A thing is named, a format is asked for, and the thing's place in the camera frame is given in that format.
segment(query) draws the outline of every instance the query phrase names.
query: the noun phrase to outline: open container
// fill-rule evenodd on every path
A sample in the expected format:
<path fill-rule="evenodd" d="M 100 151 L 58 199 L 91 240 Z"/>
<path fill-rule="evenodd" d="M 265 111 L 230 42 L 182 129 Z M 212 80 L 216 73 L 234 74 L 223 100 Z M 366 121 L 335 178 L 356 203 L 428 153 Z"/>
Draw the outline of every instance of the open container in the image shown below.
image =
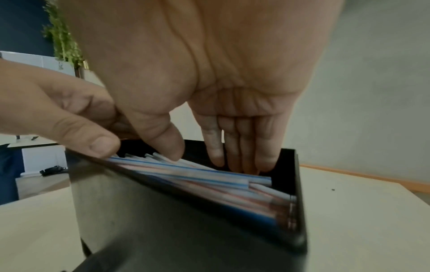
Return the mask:
<path fill-rule="evenodd" d="M 119 156 L 154 149 L 123 141 Z M 282 149 L 265 176 L 272 188 L 297 197 L 294 232 L 258 223 L 243 214 L 113 163 L 68 151 L 72 194 L 92 272 L 299 272 L 307 239 L 295 150 Z M 185 141 L 183 159 L 216 168 L 204 142 Z"/>

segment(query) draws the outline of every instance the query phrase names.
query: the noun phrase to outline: bundle of straws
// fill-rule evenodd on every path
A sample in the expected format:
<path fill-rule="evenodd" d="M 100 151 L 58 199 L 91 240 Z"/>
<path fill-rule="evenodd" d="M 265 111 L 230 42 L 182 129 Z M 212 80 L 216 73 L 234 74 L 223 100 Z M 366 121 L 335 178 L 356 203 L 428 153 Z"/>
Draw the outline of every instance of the bundle of straws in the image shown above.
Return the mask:
<path fill-rule="evenodd" d="M 219 171 L 184 159 L 175 162 L 156 152 L 145 157 L 114 156 L 108 161 L 257 220 L 290 231 L 297 229 L 296 196 L 272 189 L 270 177 Z"/>

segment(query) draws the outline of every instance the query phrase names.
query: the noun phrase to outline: hand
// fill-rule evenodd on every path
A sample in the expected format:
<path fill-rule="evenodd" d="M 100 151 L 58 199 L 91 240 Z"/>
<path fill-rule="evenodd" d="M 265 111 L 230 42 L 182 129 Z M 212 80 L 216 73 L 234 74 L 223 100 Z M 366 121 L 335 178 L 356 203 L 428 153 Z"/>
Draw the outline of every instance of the hand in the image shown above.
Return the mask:
<path fill-rule="evenodd" d="M 184 143 L 169 112 L 188 101 L 208 154 L 271 170 L 342 0 L 60 0 L 91 67 L 141 138 L 167 157 Z"/>
<path fill-rule="evenodd" d="M 118 136 L 135 137 L 98 85 L 1 59 L 0 82 L 0 133 L 40 135 L 94 157 L 114 154 Z"/>

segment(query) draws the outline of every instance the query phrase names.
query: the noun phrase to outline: dark blue wall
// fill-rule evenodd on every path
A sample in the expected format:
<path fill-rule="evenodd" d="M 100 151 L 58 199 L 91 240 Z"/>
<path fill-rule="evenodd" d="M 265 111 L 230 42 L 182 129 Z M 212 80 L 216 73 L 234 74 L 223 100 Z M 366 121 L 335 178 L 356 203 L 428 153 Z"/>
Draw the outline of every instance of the dark blue wall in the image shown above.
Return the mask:
<path fill-rule="evenodd" d="M 0 51 L 53 56 L 52 44 L 42 36 L 49 24 L 43 0 L 0 0 Z"/>

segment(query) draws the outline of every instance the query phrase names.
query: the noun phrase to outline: gray wall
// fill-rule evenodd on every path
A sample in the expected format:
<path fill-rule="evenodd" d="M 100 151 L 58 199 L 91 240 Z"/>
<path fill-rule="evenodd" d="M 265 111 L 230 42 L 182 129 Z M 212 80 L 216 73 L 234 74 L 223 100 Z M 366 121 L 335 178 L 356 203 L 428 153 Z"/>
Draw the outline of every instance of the gray wall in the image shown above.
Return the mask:
<path fill-rule="evenodd" d="M 349 1 L 284 146 L 302 163 L 430 182 L 430 1 Z"/>
<path fill-rule="evenodd" d="M 0 50 L 54 56 L 52 43 L 42 36 L 49 24 L 44 0 L 0 1 Z"/>

